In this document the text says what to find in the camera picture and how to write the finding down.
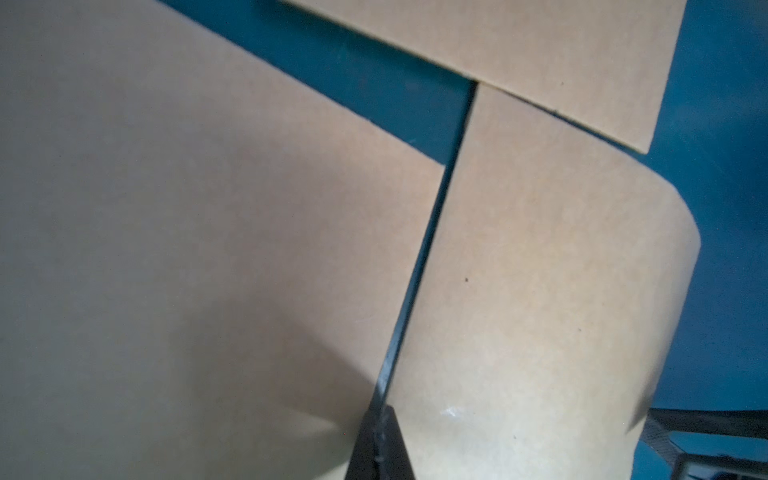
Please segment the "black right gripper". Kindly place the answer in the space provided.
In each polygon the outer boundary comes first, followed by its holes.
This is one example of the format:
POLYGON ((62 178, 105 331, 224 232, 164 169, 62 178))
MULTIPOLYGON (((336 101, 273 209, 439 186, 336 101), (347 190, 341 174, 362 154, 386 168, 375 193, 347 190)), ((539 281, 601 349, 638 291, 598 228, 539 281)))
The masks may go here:
POLYGON ((765 410, 648 411, 641 442, 670 468, 671 479, 765 479, 765 410))

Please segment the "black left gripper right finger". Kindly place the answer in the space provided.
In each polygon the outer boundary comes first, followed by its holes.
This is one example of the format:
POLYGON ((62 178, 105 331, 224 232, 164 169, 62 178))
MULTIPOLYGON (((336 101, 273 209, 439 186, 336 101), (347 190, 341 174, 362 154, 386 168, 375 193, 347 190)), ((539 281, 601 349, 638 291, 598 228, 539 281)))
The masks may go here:
POLYGON ((379 418, 379 478, 416 479, 395 410, 390 405, 379 418))

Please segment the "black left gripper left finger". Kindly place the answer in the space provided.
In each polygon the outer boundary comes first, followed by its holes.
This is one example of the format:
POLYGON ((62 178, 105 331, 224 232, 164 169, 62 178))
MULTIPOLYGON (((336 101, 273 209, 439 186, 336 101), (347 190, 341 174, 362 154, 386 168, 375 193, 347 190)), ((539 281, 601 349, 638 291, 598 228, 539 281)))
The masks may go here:
POLYGON ((377 419, 377 413, 372 410, 368 410, 363 416, 347 466, 345 480, 375 480, 378 478, 376 461, 377 419))

